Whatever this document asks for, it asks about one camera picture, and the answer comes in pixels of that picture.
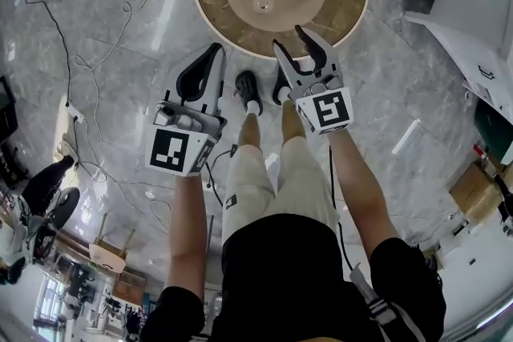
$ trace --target black t-shirt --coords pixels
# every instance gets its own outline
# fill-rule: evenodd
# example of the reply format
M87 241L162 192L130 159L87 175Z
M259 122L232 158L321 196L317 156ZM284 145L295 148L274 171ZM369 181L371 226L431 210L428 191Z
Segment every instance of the black t-shirt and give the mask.
M382 340L363 297L345 282L333 231L299 215L272 215L235 232L223 246L223 303L210 341ZM426 341L443 332L446 305L422 253L400 239L370 259L374 290L402 307ZM143 342L182 342L201 332L203 304L170 287L141 333Z

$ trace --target white cable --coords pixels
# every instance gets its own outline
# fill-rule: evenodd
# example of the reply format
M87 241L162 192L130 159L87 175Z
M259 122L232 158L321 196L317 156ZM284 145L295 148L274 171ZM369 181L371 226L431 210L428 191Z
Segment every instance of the white cable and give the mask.
M112 177L112 175L110 175L109 173L107 173L103 167L101 167L99 165L99 161L98 161L98 158L96 157L96 153L95 153L95 149L98 147L98 145L100 143L103 142L103 135L102 135L102 131L101 131L101 128L99 126L99 123L98 123L98 118L97 118L97 113L98 113L98 106L99 106L99 87L98 87L98 82L96 81L96 77L95 77L95 70L103 63L105 62L109 57L110 55L112 54L112 52L114 51L114 49L119 45L119 42L121 41L121 38L123 37L123 33L125 31L125 29L127 28L128 26L128 23L131 21L131 17L132 15L135 13L135 12L138 12L139 10L141 10L144 5L146 5L146 2L147 0L143 0L143 2L141 3L141 5L133 10L132 7L131 7L131 4L129 2L124 2L123 5L121 6L121 10L125 13L125 14L128 14L128 17L127 17L127 21L125 22L125 24L123 25L123 28L121 29L121 32L119 33L119 36L117 38L117 40L115 41L114 45L112 46L112 48L109 50L109 52L105 55L104 58L102 58L98 63L96 63L93 67L89 66L85 61L84 59L79 56L79 55L75 55L73 57L73 61L74 63L78 66L78 67L81 67L83 69L88 69L88 71L91 73L91 76L93 78L93 82L95 83L95 87L96 87L96 104L95 104L95 111L94 111L94 120L95 120L95 124L96 124L96 128L98 129L98 132L99 132L99 141L98 141L98 144L96 144L96 146L93 148L93 146L91 145L91 141L89 140L89 123L87 122L87 120L85 121L86 123L86 141L87 141L87 145L89 146L89 149L91 150L91 153L93 155L93 158L96 162L95 167L97 167L99 170L101 170L101 172L105 175L105 181L107 181L107 177L109 177L113 182L114 184L117 186L117 188L119 189L119 191L121 192L121 195L124 197L125 201L127 201L127 203L129 203L135 210L137 210L141 215L143 214L143 212L135 205L133 204L131 201L128 200L128 198L126 197L120 183L118 183L118 181L116 179L114 179ZM144 185L147 185L149 187L161 187L161 186L154 186L154 185L151 185L151 184L146 184L146 183L125 183L125 184L144 184ZM168 208L170 208L169 204L168 203L165 203L164 201L160 201L160 200L152 200L150 201L150 210L151 210L151 213L153 214L153 216L160 222L160 224L164 227L164 228L167 228L164 223L162 222L162 220L156 216L155 212L153 212L153 209L151 208L151 203L164 203L168 206ZM167 234L167 232L164 232L162 230L160 230L159 228L156 228L154 227L156 230L158 231L161 231L163 232L164 234Z

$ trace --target black sleeve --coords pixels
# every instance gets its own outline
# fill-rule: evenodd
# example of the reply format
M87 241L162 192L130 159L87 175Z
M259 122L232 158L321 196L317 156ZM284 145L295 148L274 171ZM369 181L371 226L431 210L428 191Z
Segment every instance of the black sleeve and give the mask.
M374 290L403 308L427 342L443 334L446 301L424 255L398 238L380 243L370 257Z
M188 342L201 332L204 322L200 298L187 289L169 287L162 291L157 308L147 318L141 342Z

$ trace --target beige shorts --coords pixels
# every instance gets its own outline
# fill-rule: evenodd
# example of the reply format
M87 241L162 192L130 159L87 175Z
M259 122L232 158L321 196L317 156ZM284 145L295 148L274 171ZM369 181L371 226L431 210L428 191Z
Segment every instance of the beige shorts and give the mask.
M337 232L340 217L333 208L328 180L303 137L290 139L281 148L277 194L260 149L250 145L239 147L230 162L223 207L223 243L235 231L275 214L303 215Z

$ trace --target white sock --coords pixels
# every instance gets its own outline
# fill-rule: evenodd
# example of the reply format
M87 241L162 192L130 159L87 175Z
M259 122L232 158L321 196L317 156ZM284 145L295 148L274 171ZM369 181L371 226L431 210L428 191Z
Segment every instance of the white sock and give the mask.
M290 100L290 91L290 87L282 87L280 91L278 91L278 100L280 100L282 106L287 100Z
M256 117L260 115L260 105L256 100L251 100L248 102L248 109L246 110L246 114L253 113Z

